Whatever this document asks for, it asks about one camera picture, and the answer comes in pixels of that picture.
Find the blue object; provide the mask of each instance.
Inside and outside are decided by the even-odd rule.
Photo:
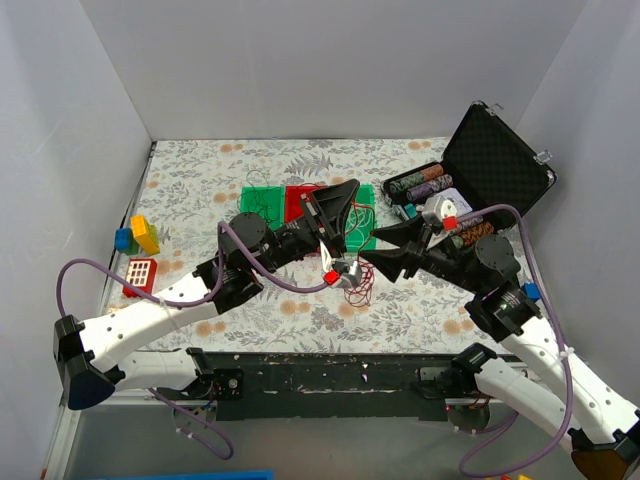
[[[540,300],[540,292],[538,291],[538,287],[536,287],[535,283],[525,283],[522,286],[522,291],[531,301],[537,302]]]
[[[416,212],[416,207],[413,205],[413,203],[407,203],[404,206],[404,211],[407,212],[407,215],[409,215],[409,218],[418,216],[418,212]]]
[[[95,480],[116,480],[115,478],[97,478]],[[271,470],[258,472],[196,473],[193,475],[163,475],[161,477],[127,477],[117,480],[273,480]]]
[[[113,246],[119,252],[125,253],[131,248],[133,243],[133,231],[130,228],[119,228],[116,230],[116,238],[113,242]]]

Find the white wall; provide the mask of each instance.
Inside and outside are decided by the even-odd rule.
[[[640,404],[640,4],[590,0],[518,130],[555,155],[528,215],[569,339]]]
[[[77,0],[0,1],[0,58],[0,476],[34,479],[61,393],[57,272],[109,260],[150,139]],[[68,309],[95,315],[104,277],[69,277]]]
[[[82,0],[154,139],[518,121],[586,0]]]

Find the toy block with holes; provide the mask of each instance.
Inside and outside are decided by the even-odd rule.
[[[116,238],[113,241],[113,246],[120,253],[124,253],[130,257],[137,255],[139,250],[138,242],[133,239],[133,231],[130,228],[119,228],[116,230]]]
[[[125,280],[143,292],[151,294],[157,269],[158,264],[153,258],[132,258],[129,260]],[[131,298],[139,296],[129,287],[122,287],[122,293]]]
[[[156,227],[147,222],[144,215],[131,217],[131,230],[133,231],[133,238],[147,255],[155,255],[160,252]]]

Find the gray floor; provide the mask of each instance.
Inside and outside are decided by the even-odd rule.
[[[497,411],[494,418],[504,413]],[[236,444],[236,455],[227,462],[176,434],[167,407],[94,407],[82,414],[65,478],[270,469],[277,480],[451,480],[462,478],[458,462],[479,441],[452,433],[448,424],[425,425],[410,418],[277,419],[221,425]],[[521,418],[470,467],[485,471],[507,465],[537,452],[548,441],[544,432]],[[560,449],[519,473],[534,480],[582,478]]]

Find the table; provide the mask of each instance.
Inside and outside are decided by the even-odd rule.
[[[219,221],[239,212],[237,200],[249,180],[256,185],[372,184],[378,226],[399,222],[383,202],[380,181],[414,166],[439,161],[448,138],[416,140],[159,141],[135,206],[156,225],[161,252],[154,291],[213,257]],[[524,265],[516,231],[507,232]],[[116,260],[124,276],[128,258]],[[277,276],[299,286],[322,280],[319,258],[294,262]],[[529,279],[525,268],[522,279]],[[171,350],[189,346],[226,352],[442,353],[483,342],[506,353],[469,319],[463,305],[472,295],[425,272],[396,284],[376,274],[370,306],[349,305],[341,291],[299,295],[264,281],[257,297],[226,314],[189,325],[148,345]],[[136,299],[110,282],[108,310]]]

